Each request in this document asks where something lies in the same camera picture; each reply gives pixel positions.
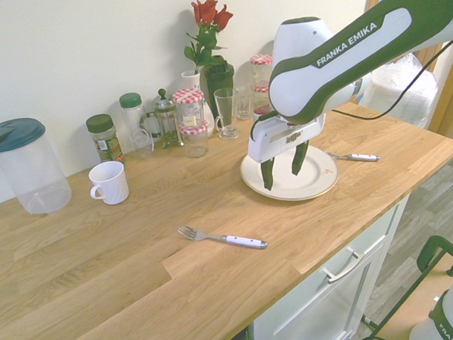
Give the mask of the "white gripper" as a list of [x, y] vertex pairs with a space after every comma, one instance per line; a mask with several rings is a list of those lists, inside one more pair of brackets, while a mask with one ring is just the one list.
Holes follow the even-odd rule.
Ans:
[[249, 139], [247, 153], [250, 158], [261, 163], [263, 186], [271, 191], [274, 177], [272, 174], [275, 157], [278, 154], [296, 147], [292, 160], [291, 173], [297, 176], [303, 166], [309, 148], [309, 140], [320, 135], [326, 120], [322, 113], [308, 124], [291, 124], [275, 114], [254, 116], [254, 124]]

